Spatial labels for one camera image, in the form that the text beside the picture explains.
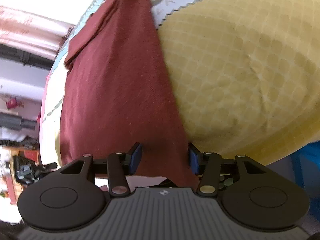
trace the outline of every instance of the beige textured fabric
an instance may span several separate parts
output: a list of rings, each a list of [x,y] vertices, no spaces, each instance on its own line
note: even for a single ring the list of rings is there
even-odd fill
[[[159,27],[200,150],[268,164],[320,132],[320,0],[203,0]]]

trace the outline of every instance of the ribbed surface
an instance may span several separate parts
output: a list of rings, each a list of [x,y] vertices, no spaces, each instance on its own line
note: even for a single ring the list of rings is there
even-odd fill
[[[114,199],[91,225],[74,232],[46,233],[27,228],[20,240],[305,240],[299,228],[256,232],[233,222],[214,199],[200,198],[190,188],[137,188]]]

